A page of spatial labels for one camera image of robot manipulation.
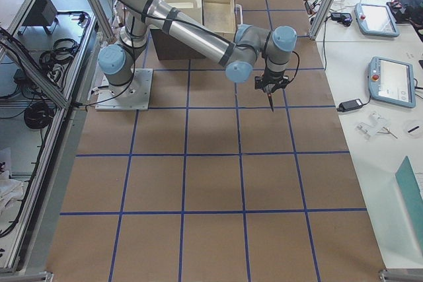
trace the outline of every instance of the white tabletop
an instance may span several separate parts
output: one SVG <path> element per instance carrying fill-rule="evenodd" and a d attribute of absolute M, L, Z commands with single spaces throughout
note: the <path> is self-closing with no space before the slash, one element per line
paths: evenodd
<path fill-rule="evenodd" d="M 330 7 L 333 11 L 350 13 L 353 18 L 353 23 L 350 27 L 345 27 L 339 23 L 327 21 L 326 25 L 326 42 L 415 42 L 418 41 L 418 36 L 413 27 L 409 24 L 398 25 L 400 35 L 397 38 L 386 38 L 382 36 L 365 36 L 360 32 L 356 16 L 354 14 L 354 7 L 357 3 L 370 3 L 374 5 L 386 5 L 390 0 L 334 0 Z M 322 26 L 317 35 L 316 41 L 323 41 L 325 27 Z"/>
<path fill-rule="evenodd" d="M 323 43 L 317 42 L 323 60 Z M 329 42 L 325 44 L 327 77 L 335 104 L 360 98 L 367 102 L 367 67 L 373 56 L 411 63 L 414 77 L 423 83 L 423 44 L 415 42 Z M 366 139 L 357 128 L 360 122 L 371 123 L 376 111 L 390 121 L 391 135 Z M 362 109 L 340 115 L 376 239 L 388 268 L 423 267 L 423 255 L 411 229 L 410 221 L 395 181 L 395 172 L 408 156 L 415 172 L 423 172 L 423 136 L 411 138 L 404 130 L 410 120 L 423 119 L 423 100 L 417 98 L 414 109 L 372 100 Z"/>

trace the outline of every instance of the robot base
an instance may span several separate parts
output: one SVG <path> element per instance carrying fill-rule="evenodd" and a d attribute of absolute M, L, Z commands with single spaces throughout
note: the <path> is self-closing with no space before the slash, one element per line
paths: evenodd
<path fill-rule="evenodd" d="M 152 69 L 135 69 L 134 79 L 130 87 L 119 97 L 113 98 L 109 89 L 101 90 L 98 94 L 97 110 L 148 110 L 150 101 L 151 82 L 153 80 Z M 108 85 L 106 77 L 101 85 Z"/>

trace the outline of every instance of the grid of blue lines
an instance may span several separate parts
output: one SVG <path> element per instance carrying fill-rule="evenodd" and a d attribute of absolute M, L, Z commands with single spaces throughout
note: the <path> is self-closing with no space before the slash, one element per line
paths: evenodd
<path fill-rule="evenodd" d="M 268 14 L 268 19 L 270 23 L 270 27 L 273 29 L 272 26 L 272 19 L 270 18 L 270 12 L 271 11 L 287 11 L 287 10 L 270 10 L 268 5 L 268 0 L 266 1 L 266 9 L 264 10 L 249 10 L 249 11 L 264 11 Z M 301 11 L 305 13 L 305 9 L 303 10 L 295 10 L 295 9 L 289 9 L 288 11 Z M 148 51 L 148 45 L 145 51 L 144 55 L 144 61 L 143 61 L 143 67 L 145 67 L 146 59 L 147 59 L 147 51 Z M 300 68 L 300 71 L 305 70 L 322 70 L 322 67 L 316 67 L 316 68 Z M 155 69 L 155 71 L 168 71 L 167 69 Z M 191 68 L 191 61 L 188 62 L 188 70 L 183 69 L 183 71 L 188 72 L 188 93 L 186 97 L 186 106 L 185 107 L 154 107 L 152 109 L 185 109 L 186 110 L 186 117 L 185 117 L 185 136 L 184 136 L 184 152 L 180 154 L 137 154 L 133 153 L 134 148 L 134 141 L 135 141 L 135 133 L 137 130 L 137 121 L 138 121 L 138 111 L 135 116 L 135 122 L 134 122 L 134 128 L 132 131 L 132 140 L 131 140 L 131 146 L 130 151 L 128 154 L 86 154 L 86 155 L 77 155 L 78 157 L 128 157 L 128 165 L 126 168 L 126 177 L 124 181 L 124 189 L 122 193 L 122 200 L 121 200 L 121 206 L 120 211 L 103 211 L 103 212 L 65 212 L 61 213 L 62 216 L 78 216 L 78 215 L 118 215 L 118 225 L 116 229 L 116 237 L 114 242 L 114 249 L 113 249 L 113 255 L 112 255 L 112 263 L 110 266 L 110 274 L 109 274 L 109 282 L 112 282 L 113 280 L 113 271 L 114 271 L 114 262 L 116 259 L 116 253 L 118 249 L 118 243 L 119 243 L 119 235 L 120 235 L 120 227 L 122 223 L 122 217 L 124 215 L 180 215 L 181 222 L 180 222 L 180 250 L 179 250 L 179 270 L 178 270 L 178 281 L 182 281 L 182 266 L 183 266 L 183 246 L 184 246 L 184 216 L 185 215 L 217 215 L 217 214 L 241 214 L 243 215 L 243 225 L 244 225 L 244 238 L 245 238 L 245 261 L 246 261 L 246 267 L 247 267 L 247 278 L 248 281 L 251 282 L 251 272 L 250 272 L 250 261 L 249 261 L 249 240 L 248 240 L 248 230 L 247 230 L 247 214 L 253 214 L 253 213 L 304 213 L 305 220 L 307 223 L 307 229 L 309 233 L 309 240 L 310 240 L 310 246 L 311 251 L 313 254 L 313 261 L 315 266 L 315 273 L 316 273 L 316 279 L 318 282 L 321 282 L 321 277 L 319 273 L 319 265 L 318 265 L 318 259 L 315 252 L 315 246 L 313 243 L 313 233 L 311 230 L 310 220 L 309 220 L 309 214 L 310 213 L 319 213 L 319 212 L 349 212 L 349 211 L 366 211 L 366 208 L 342 208 L 342 209 L 308 209 L 307 203 L 305 200 L 305 193 L 303 189 L 303 182 L 301 179 L 301 171 L 299 168 L 299 162 L 298 162 L 298 155 L 303 154 L 316 154 L 316 155 L 333 155 L 333 154 L 342 154 L 342 153 L 349 153 L 349 151 L 313 151 L 313 152 L 300 152 L 297 151 L 295 148 L 295 140 L 293 136 L 293 129 L 291 125 L 291 119 L 289 114 L 289 109 L 291 108 L 331 108 L 335 107 L 335 105 L 322 105 L 322 106 L 290 106 L 288 104 L 288 99 L 286 98 L 285 92 L 283 92 L 283 99 L 285 101 L 285 106 L 276 106 L 275 108 L 285 109 L 287 118 L 288 118 L 288 125 L 289 125 L 289 134 L 291 137 L 292 147 L 293 151 L 289 152 L 275 152 L 275 153 L 243 153 L 242 152 L 242 146 L 241 146 L 241 130 L 240 130 L 240 119 L 239 119 L 239 110 L 240 109 L 258 109 L 258 108 L 268 108 L 268 107 L 242 107 L 238 105 L 238 98 L 237 98 L 237 86 L 235 84 L 235 107 L 191 107 L 189 106 L 190 103 L 190 76 L 192 71 L 200 71 L 199 69 L 192 69 Z M 236 111 L 236 118 L 237 118 L 237 135 L 238 135 L 238 153 L 225 153 L 225 154 L 189 154 L 188 153 L 188 119 L 189 119 L 189 113 L 191 109 L 234 109 Z M 244 189 L 244 177 L 243 177 L 243 156 L 244 155 L 293 155 L 295 158 L 295 164 L 297 169 L 297 175 L 298 175 L 298 181 L 301 191 L 301 197 L 303 202 L 303 208 L 302 209 L 273 209 L 273 210 L 247 210 L 245 207 L 245 189 Z M 126 198 L 126 189 L 128 185 L 128 178 L 129 178 L 129 171 L 131 166 L 132 157 L 169 157 L 169 156 L 177 156 L 177 157 L 183 157 L 183 179 L 182 179 L 182 205 L 180 211 L 124 211 L 124 204 L 125 204 L 125 198 Z M 242 210 L 233 210 L 233 211 L 185 211 L 185 180 L 186 180 L 186 159 L 187 157 L 198 157 L 198 156 L 237 156 L 239 158 L 239 168 L 240 168 L 240 176 L 241 176 L 241 198 L 242 198 Z"/>

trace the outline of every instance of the wooden crate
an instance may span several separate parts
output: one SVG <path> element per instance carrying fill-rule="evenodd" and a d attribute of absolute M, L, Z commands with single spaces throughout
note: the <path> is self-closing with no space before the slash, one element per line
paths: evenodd
<path fill-rule="evenodd" d="M 237 31 L 235 0 L 203 0 L 204 26 L 233 41 Z"/>

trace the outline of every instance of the small tool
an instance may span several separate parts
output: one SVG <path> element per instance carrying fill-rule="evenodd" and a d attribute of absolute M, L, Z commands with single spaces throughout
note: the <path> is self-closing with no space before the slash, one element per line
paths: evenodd
<path fill-rule="evenodd" d="M 398 137 L 394 135 L 389 129 L 388 120 L 386 120 L 384 117 L 379 115 L 377 112 L 373 112 L 370 118 L 373 124 L 369 125 L 367 123 L 360 122 L 357 125 L 357 128 L 363 131 L 367 137 L 371 138 L 378 133 L 382 133 L 385 135 L 392 135 L 395 139 L 398 139 Z"/>
<path fill-rule="evenodd" d="M 382 127 L 382 128 L 383 128 L 384 130 L 386 130 L 386 132 L 387 132 L 389 135 L 393 135 L 395 139 L 398 139 L 398 137 L 397 137 L 396 135 L 394 135 L 394 134 L 391 132 L 391 130 L 389 129 L 389 127 Z"/>
<path fill-rule="evenodd" d="M 275 112 L 274 109 L 273 109 L 273 98 L 272 98 L 272 94 L 268 93 L 267 94 L 267 98 L 269 99 L 269 105 L 270 105 L 270 108 L 272 109 L 272 112 Z"/>

